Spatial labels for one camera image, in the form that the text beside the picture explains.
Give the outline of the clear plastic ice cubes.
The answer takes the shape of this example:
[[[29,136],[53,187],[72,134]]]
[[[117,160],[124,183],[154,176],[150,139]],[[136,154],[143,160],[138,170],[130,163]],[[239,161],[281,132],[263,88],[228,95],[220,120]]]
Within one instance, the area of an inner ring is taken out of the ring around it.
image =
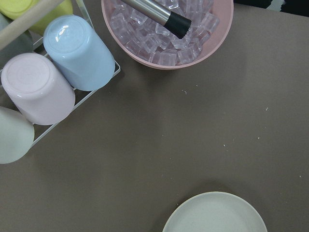
[[[176,66],[193,62],[220,23],[212,14],[214,2],[161,0],[159,3],[191,20],[190,29],[182,39],[120,0],[112,1],[112,31],[129,52],[152,64]]]

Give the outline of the light blue cup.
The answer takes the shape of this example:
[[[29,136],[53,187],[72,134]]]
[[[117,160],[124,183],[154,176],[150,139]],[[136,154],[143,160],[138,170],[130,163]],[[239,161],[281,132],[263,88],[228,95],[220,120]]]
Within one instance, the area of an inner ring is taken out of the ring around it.
[[[113,55],[89,23],[79,16],[64,15],[53,20],[44,32],[43,45],[76,89],[97,90],[113,78]]]

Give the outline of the cream round plate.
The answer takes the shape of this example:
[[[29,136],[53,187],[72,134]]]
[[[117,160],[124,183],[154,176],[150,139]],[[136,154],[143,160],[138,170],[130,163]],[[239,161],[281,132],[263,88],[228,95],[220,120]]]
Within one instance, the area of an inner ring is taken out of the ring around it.
[[[183,202],[164,232],[266,232],[259,213],[244,199],[226,192],[206,192]]]

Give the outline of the pink cup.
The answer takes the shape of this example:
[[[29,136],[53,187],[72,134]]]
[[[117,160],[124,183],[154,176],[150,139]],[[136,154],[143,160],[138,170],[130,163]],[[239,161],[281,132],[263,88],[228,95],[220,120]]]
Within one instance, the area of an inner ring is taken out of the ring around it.
[[[24,53],[10,59],[2,70],[1,83],[19,111],[34,124],[56,124],[74,109],[73,88],[42,55]]]

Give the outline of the pink ribbed bowl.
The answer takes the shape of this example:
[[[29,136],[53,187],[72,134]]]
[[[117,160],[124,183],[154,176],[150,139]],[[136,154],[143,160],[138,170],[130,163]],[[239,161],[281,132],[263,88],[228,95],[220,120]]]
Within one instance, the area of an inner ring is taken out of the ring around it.
[[[152,64],[150,62],[147,62],[139,58],[138,56],[132,54],[130,51],[128,51],[124,47],[124,45],[121,44],[121,42],[115,36],[112,28],[110,27],[110,18],[113,12],[112,2],[110,0],[103,0],[101,2],[101,8],[102,8],[102,14],[103,14],[106,26],[110,34],[112,35],[113,39],[121,47],[121,49],[125,51],[127,55],[130,56],[136,62],[142,65],[145,65],[147,67],[151,67],[151,68],[158,69],[158,70],[176,70],[176,69],[186,68],[186,67],[198,64],[204,61],[205,59],[207,59],[224,42],[231,28],[233,14],[234,14],[234,2],[232,0],[216,0],[213,4],[212,13],[216,15],[217,17],[219,17],[220,23],[217,29],[215,30],[215,32],[213,32],[213,34],[211,35],[211,37],[203,44],[203,48],[199,56],[192,63],[176,65],[176,66],[163,66],[163,65],[157,65],[157,64]]]

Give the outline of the pale green cup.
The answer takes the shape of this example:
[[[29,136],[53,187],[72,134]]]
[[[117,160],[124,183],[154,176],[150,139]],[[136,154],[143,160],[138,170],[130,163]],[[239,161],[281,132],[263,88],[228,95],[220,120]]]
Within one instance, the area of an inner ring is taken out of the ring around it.
[[[0,108],[0,163],[22,158],[34,141],[34,127],[18,111]]]

